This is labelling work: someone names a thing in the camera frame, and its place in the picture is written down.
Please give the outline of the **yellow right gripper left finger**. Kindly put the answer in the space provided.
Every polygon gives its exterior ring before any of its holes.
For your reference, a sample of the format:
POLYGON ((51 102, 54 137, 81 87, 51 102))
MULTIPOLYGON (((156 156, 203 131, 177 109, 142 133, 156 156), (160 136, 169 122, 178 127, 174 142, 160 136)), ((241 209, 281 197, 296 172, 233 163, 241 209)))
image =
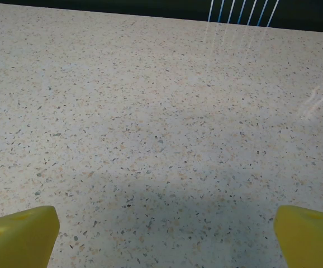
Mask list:
POLYGON ((0 217, 0 268, 47 267, 59 228, 53 206, 0 217))

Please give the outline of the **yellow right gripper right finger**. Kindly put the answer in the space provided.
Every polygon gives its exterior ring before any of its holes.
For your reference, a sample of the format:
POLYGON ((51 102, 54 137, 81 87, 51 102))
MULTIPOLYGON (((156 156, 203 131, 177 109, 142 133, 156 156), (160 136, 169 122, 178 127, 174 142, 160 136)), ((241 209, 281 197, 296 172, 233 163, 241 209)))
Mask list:
POLYGON ((323 268, 323 212, 280 206, 274 231, 288 267, 323 268))

